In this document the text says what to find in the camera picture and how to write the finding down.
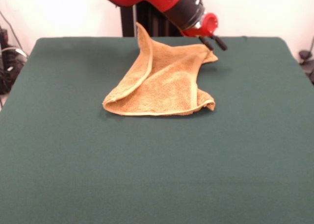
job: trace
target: green felt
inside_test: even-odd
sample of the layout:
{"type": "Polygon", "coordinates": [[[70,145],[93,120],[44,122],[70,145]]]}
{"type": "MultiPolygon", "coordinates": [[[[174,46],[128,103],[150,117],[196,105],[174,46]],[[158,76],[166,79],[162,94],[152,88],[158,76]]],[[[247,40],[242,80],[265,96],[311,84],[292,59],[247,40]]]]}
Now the green felt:
{"type": "Polygon", "coordinates": [[[102,108],[136,39],[39,40],[0,112],[0,223],[313,224],[314,89],[281,39],[224,40],[216,110],[162,118],[102,108]]]}

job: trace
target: cable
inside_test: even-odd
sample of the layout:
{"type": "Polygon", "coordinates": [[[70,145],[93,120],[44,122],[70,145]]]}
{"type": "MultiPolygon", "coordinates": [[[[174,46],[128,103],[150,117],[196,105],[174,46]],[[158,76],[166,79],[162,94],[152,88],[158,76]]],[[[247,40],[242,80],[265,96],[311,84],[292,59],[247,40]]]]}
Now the cable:
{"type": "Polygon", "coordinates": [[[1,52],[4,52],[4,51],[9,51],[9,50],[14,50],[16,51],[17,53],[19,53],[20,55],[28,58],[28,55],[22,50],[22,49],[19,49],[17,47],[8,47],[8,48],[4,48],[1,50],[1,52]]]}
{"type": "Polygon", "coordinates": [[[309,59],[309,58],[310,58],[310,56],[311,56],[311,52],[312,52],[313,48],[314,48],[314,37],[313,37],[313,40],[312,40],[312,45],[311,45],[311,47],[310,47],[309,54],[308,54],[308,56],[307,56],[307,58],[306,58],[306,59],[309,59]]]}
{"type": "Polygon", "coordinates": [[[19,39],[18,39],[18,37],[16,36],[16,34],[15,34],[15,32],[14,32],[14,29],[13,29],[11,23],[5,18],[5,16],[4,16],[3,13],[1,12],[1,10],[0,10],[0,15],[2,16],[2,18],[4,19],[4,21],[7,22],[7,24],[9,25],[9,27],[10,27],[10,29],[12,30],[12,33],[13,33],[13,35],[14,35],[16,41],[18,42],[20,48],[23,49],[23,48],[22,48],[22,45],[21,45],[21,43],[20,43],[20,41],[19,41],[19,39]]]}

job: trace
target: black cable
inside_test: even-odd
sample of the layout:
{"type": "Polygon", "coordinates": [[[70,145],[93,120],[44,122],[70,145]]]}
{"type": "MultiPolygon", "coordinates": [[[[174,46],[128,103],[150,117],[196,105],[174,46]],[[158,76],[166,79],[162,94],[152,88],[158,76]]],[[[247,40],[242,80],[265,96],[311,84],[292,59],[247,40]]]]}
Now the black cable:
{"type": "Polygon", "coordinates": [[[10,27],[10,29],[12,30],[12,33],[13,33],[13,35],[14,35],[16,41],[18,42],[20,48],[23,49],[23,48],[22,48],[22,45],[21,45],[21,43],[20,43],[20,41],[19,41],[19,39],[18,39],[18,37],[16,36],[16,34],[15,34],[15,32],[14,32],[14,29],[13,29],[11,23],[5,18],[5,16],[4,16],[3,13],[1,12],[1,10],[0,10],[0,15],[2,16],[2,18],[4,19],[4,21],[7,22],[7,24],[9,25],[9,27],[10,27]]]}
{"type": "Polygon", "coordinates": [[[311,45],[310,50],[309,50],[309,54],[308,54],[308,56],[307,56],[306,59],[309,59],[309,58],[310,58],[311,52],[312,52],[313,48],[314,48],[314,37],[313,37],[313,40],[312,40],[312,45],[311,45]]]}

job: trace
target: cloth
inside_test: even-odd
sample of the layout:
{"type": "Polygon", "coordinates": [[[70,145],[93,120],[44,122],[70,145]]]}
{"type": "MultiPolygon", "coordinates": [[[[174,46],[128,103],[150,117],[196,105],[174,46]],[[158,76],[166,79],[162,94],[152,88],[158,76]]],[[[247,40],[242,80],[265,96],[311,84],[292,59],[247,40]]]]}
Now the cloth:
{"type": "Polygon", "coordinates": [[[215,109],[213,97],[198,89],[202,64],[218,58],[205,45],[171,47],[152,40],[137,23],[140,54],[103,101],[104,109],[126,116],[189,115],[215,109]]]}

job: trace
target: folded towel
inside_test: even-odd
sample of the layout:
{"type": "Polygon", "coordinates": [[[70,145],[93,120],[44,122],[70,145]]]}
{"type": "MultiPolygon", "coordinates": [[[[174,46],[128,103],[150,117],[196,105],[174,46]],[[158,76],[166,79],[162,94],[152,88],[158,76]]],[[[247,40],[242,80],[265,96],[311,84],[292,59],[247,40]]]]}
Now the folded towel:
{"type": "Polygon", "coordinates": [[[189,115],[215,109],[213,97],[198,89],[202,64],[218,58],[205,45],[171,47],[150,38],[137,23],[140,54],[104,99],[105,110],[125,116],[189,115]]]}

